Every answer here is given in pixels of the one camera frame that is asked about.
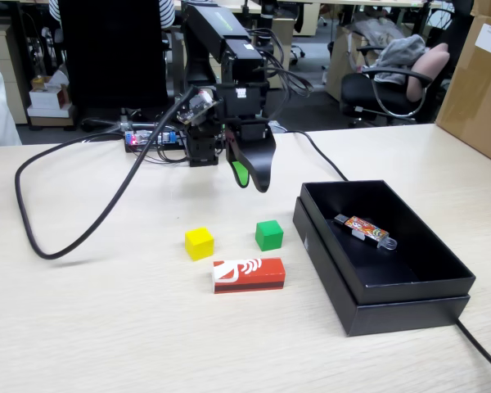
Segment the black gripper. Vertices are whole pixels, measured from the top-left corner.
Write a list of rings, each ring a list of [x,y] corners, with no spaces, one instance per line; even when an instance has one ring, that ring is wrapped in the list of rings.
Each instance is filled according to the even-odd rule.
[[[259,192],[266,192],[271,182],[271,168],[276,143],[264,122],[229,123],[224,132],[226,158],[240,188],[250,180]]]

